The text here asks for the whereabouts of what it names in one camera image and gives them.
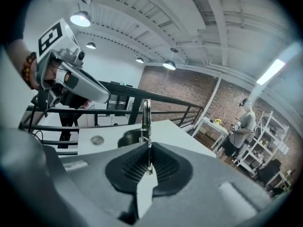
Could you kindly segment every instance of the metal railing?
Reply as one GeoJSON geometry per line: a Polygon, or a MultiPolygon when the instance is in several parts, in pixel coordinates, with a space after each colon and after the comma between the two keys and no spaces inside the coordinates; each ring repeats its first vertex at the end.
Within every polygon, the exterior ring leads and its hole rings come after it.
{"type": "MultiPolygon", "coordinates": [[[[193,123],[198,115],[200,114],[201,110],[203,110],[203,107],[200,105],[195,105],[186,101],[182,101],[179,99],[171,98],[168,96],[146,92],[140,89],[132,88],[132,87],[126,87],[122,85],[117,85],[113,83],[103,82],[101,83],[109,90],[109,92],[112,95],[118,95],[118,96],[129,96],[134,97],[133,107],[131,110],[108,110],[108,109],[73,109],[73,108],[49,108],[47,110],[48,113],[60,113],[60,114],[70,114],[70,115],[82,115],[82,114],[94,114],[95,120],[98,116],[98,114],[129,114],[129,120],[128,125],[135,124],[138,115],[142,114],[142,111],[140,110],[140,106],[142,103],[142,100],[144,99],[151,99],[153,101],[163,102],[163,103],[170,103],[170,104],[176,104],[176,105],[183,105],[187,106],[187,110],[185,111],[151,111],[151,114],[183,114],[182,117],[170,119],[170,121],[180,121],[177,125],[178,127],[182,128],[185,127],[191,123],[193,123]]],[[[32,111],[33,106],[29,106],[27,108],[27,111],[32,111]]],[[[42,112],[41,109],[36,108],[37,112],[42,112]]],[[[59,131],[62,134],[69,134],[70,132],[79,132],[80,129],[91,129],[91,128],[106,128],[106,127],[118,127],[113,125],[108,126],[94,126],[94,127],[78,127],[77,124],[75,124],[76,127],[66,126],[66,127],[58,127],[58,126],[43,126],[43,125],[37,125],[33,124],[31,125],[31,130],[41,130],[41,131],[59,131]]],[[[24,129],[29,128],[28,123],[22,124],[24,129]]],[[[60,140],[60,141],[54,141],[54,140],[44,140],[43,142],[46,145],[77,145],[77,141],[70,141],[70,140],[60,140]]]]}
{"type": "Polygon", "coordinates": [[[43,118],[43,116],[47,116],[47,113],[37,114],[37,111],[36,111],[36,112],[34,112],[34,115],[33,115],[33,112],[32,112],[33,110],[28,110],[27,109],[27,111],[30,111],[30,113],[23,116],[24,118],[21,120],[21,123],[20,123],[20,126],[19,126],[20,129],[24,129],[23,125],[26,125],[30,121],[31,116],[33,116],[33,124],[34,125],[38,124],[40,122],[40,120],[43,118]]]}

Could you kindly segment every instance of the beaded bracelet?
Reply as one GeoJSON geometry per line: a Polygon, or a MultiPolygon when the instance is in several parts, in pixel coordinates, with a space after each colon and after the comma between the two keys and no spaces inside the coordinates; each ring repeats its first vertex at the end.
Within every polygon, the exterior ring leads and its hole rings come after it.
{"type": "Polygon", "coordinates": [[[31,52],[31,54],[27,56],[27,61],[24,62],[23,69],[21,71],[23,80],[31,89],[34,88],[30,85],[30,66],[35,59],[36,59],[36,52],[31,52]]]}

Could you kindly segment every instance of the person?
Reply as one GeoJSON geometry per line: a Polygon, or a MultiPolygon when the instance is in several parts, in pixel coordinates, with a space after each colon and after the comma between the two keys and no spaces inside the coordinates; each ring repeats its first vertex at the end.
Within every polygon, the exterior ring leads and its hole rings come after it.
{"type": "MultiPolygon", "coordinates": [[[[18,73],[24,78],[24,81],[31,89],[39,90],[40,85],[35,80],[36,54],[31,52],[24,41],[23,33],[25,28],[26,14],[29,3],[24,6],[19,14],[14,26],[8,32],[4,46],[6,52],[12,61],[18,73]]],[[[50,61],[50,64],[45,72],[45,80],[53,80],[56,78],[56,73],[60,64],[56,60],[50,61]]],[[[65,75],[64,80],[67,81],[69,74],[65,75]]],[[[87,101],[82,107],[87,108],[91,101],[87,101]]]]}
{"type": "Polygon", "coordinates": [[[232,133],[229,138],[223,143],[222,150],[218,154],[218,158],[222,158],[225,154],[228,157],[237,155],[240,147],[245,139],[252,133],[256,126],[256,115],[252,110],[252,102],[245,98],[239,106],[243,106],[245,114],[240,118],[236,124],[239,127],[232,127],[232,133]]]}

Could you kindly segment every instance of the round drain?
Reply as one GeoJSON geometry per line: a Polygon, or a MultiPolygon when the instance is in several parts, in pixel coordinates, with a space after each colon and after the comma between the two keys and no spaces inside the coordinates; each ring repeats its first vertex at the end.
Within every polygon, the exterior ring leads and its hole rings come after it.
{"type": "Polygon", "coordinates": [[[100,146],[104,143],[104,138],[100,135],[95,135],[95,136],[90,138],[90,143],[93,146],[100,146]]]}

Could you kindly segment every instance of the hand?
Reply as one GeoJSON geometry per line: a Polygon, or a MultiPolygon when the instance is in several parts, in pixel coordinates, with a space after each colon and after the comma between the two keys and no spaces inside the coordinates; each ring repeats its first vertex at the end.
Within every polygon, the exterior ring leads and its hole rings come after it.
{"type": "Polygon", "coordinates": [[[238,130],[238,127],[236,127],[235,125],[232,126],[231,128],[231,132],[235,133],[238,130]]]}
{"type": "MultiPolygon", "coordinates": [[[[30,67],[30,75],[29,75],[29,81],[31,86],[35,89],[35,90],[39,90],[40,85],[36,82],[35,80],[35,68],[36,68],[36,63],[37,60],[34,60],[31,64],[30,67]]],[[[46,69],[45,72],[45,80],[54,80],[56,78],[56,74],[57,74],[57,70],[59,68],[60,64],[57,61],[52,61],[48,68],[46,69]]],[[[68,80],[68,78],[70,77],[70,73],[66,73],[65,77],[64,77],[64,81],[66,82],[68,80]]],[[[82,107],[83,108],[88,108],[89,103],[91,103],[91,100],[86,101],[82,107]]]]}

